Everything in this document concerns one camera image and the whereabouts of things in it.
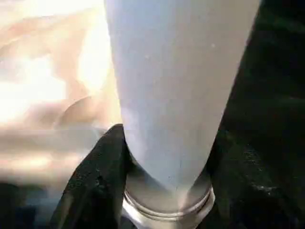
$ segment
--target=white tube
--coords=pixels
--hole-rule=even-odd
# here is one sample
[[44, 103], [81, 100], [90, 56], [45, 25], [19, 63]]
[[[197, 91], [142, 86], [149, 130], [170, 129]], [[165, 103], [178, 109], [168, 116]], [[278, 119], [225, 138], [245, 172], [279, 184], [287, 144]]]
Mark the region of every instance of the white tube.
[[128, 147], [172, 193], [205, 166], [259, 0], [108, 0]]

